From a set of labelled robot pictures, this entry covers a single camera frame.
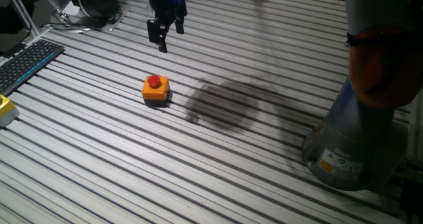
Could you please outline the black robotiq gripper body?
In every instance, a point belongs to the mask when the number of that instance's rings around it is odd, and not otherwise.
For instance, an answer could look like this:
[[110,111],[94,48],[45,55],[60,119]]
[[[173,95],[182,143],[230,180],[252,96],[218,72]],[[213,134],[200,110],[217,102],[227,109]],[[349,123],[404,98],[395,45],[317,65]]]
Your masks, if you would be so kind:
[[176,17],[182,18],[188,14],[185,0],[149,0],[149,5],[161,25],[170,26]]

